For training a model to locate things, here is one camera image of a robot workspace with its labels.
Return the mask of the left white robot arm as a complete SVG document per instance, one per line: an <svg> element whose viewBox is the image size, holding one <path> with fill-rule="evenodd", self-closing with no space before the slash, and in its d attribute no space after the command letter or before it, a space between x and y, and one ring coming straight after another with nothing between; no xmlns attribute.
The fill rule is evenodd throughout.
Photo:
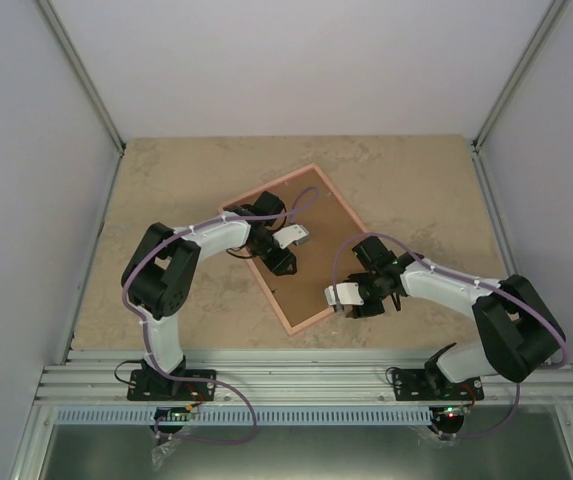
<svg viewBox="0 0 573 480"><path fill-rule="evenodd" d="M155 223L146 230L122 277L122 300L140 317L145 354L125 381L127 399L179 400L185 377L212 380L213 373L186 370L179 337L179 312L199 264L219 253L247 250L275 276L297 272L291 251L309 237L276 195L263 192L253 204L231 207L198 225L171 228Z"/></svg>

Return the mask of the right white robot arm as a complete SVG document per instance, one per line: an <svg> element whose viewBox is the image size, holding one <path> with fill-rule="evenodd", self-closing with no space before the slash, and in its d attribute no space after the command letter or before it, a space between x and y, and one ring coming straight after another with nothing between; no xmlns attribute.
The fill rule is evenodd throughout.
<svg viewBox="0 0 573 480"><path fill-rule="evenodd" d="M480 278L443 267L406 249L396 255L385 235L361 236L352 253L362 269L345 281L332 281L326 301L336 310L349 307L349 317L384 313L404 298L427 300L471 320L478 338L448 344L420 370L399 370L403 395L426 388L431 399L447 399L460 388L472 394L475 381L500 376L518 384L556 353L567 352L566 336L532 283L514 274L504 280Z"/></svg>

